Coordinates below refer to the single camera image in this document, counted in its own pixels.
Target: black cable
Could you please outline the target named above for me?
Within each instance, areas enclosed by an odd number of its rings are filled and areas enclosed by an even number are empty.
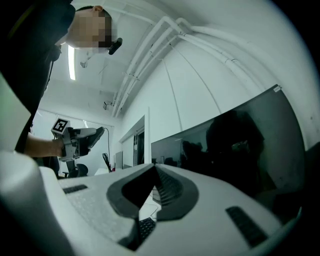
[[[156,209],[154,210],[154,212],[153,213],[151,213],[151,219],[156,219],[154,216],[153,216],[153,214],[159,209],[159,206],[157,206],[157,205],[155,205],[155,204],[150,204],[150,203],[144,203],[143,205],[148,205],[148,206],[155,206],[156,207]]]
[[[106,127],[104,127],[104,129],[106,129],[106,130],[108,131],[108,152],[109,152],[108,158],[110,159],[109,130],[108,130],[108,128],[106,128]]]
[[[109,173],[110,173],[111,172],[111,167],[110,167],[110,163],[109,163],[109,160],[108,160],[107,153],[102,153],[102,158],[103,158],[106,166],[108,167],[108,170],[109,170]]]

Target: black rubber pad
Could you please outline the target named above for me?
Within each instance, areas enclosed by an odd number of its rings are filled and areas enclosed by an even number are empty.
[[[266,234],[238,206],[225,210],[251,247],[255,247],[267,239]]]
[[[66,187],[63,189],[63,192],[65,194],[70,194],[70,193],[73,193],[73,192],[77,192],[79,190],[84,190],[84,189],[87,189],[88,187],[84,184],[81,184],[81,185],[77,185],[77,186],[71,186],[71,187]]]
[[[139,231],[142,242],[150,235],[155,226],[156,223],[151,218],[146,218],[139,221]]]

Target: fluorescent light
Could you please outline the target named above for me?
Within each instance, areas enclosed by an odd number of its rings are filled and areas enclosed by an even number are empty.
[[[76,80],[75,73],[75,48],[68,45],[68,63],[69,63],[69,75],[72,80]]]

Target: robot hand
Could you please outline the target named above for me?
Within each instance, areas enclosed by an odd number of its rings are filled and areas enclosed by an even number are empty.
[[[62,138],[64,147],[59,160],[62,162],[74,161],[75,159],[86,156],[90,149],[104,134],[104,128],[81,128],[70,127],[70,121],[58,118],[51,129],[53,135]]]

